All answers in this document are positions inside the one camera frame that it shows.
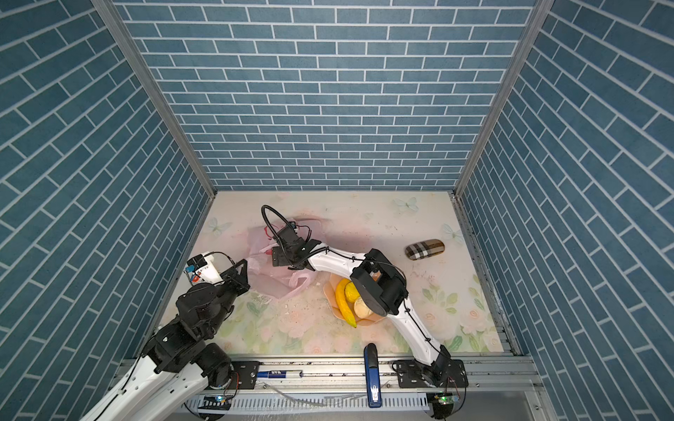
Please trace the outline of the pink plastic bag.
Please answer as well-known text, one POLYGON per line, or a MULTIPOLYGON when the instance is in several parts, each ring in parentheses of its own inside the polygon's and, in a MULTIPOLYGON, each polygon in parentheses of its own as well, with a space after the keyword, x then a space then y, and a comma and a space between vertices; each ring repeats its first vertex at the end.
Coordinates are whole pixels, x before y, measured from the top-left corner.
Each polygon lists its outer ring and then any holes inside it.
POLYGON ((298 296, 315 281, 317 273, 311 270, 290 270, 273 265, 272 248, 277 243, 272 239, 268 227, 249 229, 247 243, 247 278, 255 292, 283 301, 298 296))

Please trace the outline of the pink faceted bowl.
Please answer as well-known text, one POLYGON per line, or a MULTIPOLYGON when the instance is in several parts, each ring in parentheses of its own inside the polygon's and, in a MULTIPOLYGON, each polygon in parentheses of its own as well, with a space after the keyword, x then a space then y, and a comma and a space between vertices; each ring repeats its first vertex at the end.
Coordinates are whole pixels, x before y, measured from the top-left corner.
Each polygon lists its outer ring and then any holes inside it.
MULTIPOLYGON (((342 278, 338 275, 330 275, 323 286, 323 293, 332 308, 333 315, 337 319, 345 321, 345 317, 342 314, 340 306, 338 305, 338 300, 336 299, 335 293, 341 280, 342 278)), ((377 324, 384 319, 371 310, 366 310, 365 303, 363 300, 361 300, 361 298, 356 299, 354 303, 351 303, 349 300, 347 300, 346 304, 349 307, 350 313, 354 316, 357 326, 372 326, 373 324, 377 324)))

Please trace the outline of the yellow green toy mango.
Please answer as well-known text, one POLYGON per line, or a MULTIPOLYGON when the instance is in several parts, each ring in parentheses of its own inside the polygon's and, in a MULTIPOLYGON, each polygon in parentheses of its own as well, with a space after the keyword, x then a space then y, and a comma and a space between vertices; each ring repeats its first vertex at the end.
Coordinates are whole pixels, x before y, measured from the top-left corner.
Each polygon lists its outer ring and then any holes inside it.
POLYGON ((344 289, 349 282, 351 282, 351 280, 346 278, 342 278, 342 280, 340 280, 340 282, 335 287, 335 300, 343 319, 347 322, 348 325, 356 328, 356 316, 350 307, 352 303, 347 302, 344 294, 344 289))

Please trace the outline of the yellow toy fruit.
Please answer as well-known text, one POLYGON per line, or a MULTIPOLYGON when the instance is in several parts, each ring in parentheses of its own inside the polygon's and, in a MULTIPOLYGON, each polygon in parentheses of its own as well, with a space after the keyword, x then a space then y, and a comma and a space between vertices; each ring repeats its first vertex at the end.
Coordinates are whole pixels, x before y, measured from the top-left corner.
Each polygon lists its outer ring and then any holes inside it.
POLYGON ((345 298, 348 303, 355 303, 360 297, 360 293, 356 289, 356 286, 349 282, 344 289, 345 298))

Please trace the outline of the cream bun fruit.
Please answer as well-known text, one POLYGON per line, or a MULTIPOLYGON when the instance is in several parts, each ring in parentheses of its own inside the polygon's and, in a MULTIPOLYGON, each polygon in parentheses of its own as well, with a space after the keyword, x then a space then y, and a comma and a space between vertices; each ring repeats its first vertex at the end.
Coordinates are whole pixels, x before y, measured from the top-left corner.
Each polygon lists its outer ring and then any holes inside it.
POLYGON ((365 301, 363 298, 357 298, 356 301, 353 303, 354 307, 354 313, 356 314, 356 317, 358 319, 366 319, 370 317, 370 315, 373 313, 372 310, 366 305, 365 301))

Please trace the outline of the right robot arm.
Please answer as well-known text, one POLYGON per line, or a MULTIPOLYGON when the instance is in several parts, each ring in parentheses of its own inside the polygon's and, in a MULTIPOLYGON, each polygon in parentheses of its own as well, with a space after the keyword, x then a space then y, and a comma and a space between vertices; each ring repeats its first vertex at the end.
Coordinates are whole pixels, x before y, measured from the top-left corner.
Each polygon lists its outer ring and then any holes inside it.
POLYGON ((407 279, 379 250, 351 253, 298 234, 298 226, 287 223, 277 230, 267 225, 273 264, 289 269, 310 269, 345 277, 356 286, 364 303, 375 314, 388 318, 405 339, 424 382, 440 387, 449 380, 451 355, 423 325, 407 290, 407 279))

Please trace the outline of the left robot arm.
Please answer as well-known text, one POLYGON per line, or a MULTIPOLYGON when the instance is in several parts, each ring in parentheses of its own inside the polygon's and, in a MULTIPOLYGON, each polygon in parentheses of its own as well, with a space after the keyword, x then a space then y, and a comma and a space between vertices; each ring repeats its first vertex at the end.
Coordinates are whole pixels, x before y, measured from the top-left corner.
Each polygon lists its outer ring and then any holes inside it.
POLYGON ((247 261, 215 272, 177 298, 177 315, 155 333, 84 420, 164 420, 205 389, 240 389, 231 358, 211 340, 250 289, 247 261))

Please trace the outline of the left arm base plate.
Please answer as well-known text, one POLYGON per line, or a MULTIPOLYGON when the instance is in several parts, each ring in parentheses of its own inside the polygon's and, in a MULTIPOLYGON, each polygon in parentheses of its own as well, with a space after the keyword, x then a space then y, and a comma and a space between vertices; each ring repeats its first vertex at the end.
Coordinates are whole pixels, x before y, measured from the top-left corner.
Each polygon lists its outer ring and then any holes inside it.
POLYGON ((259 361, 232 361, 224 385, 225 390, 252 390, 256 387, 259 361))

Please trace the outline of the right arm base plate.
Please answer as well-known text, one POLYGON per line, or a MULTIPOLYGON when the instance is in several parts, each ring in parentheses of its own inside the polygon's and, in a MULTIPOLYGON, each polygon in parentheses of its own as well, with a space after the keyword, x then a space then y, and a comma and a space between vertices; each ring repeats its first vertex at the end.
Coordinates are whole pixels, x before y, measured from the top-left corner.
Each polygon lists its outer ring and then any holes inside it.
POLYGON ((469 386, 463 361, 447 360, 431 366, 416 360, 397 360, 391 363, 400 389, 458 388, 469 386))

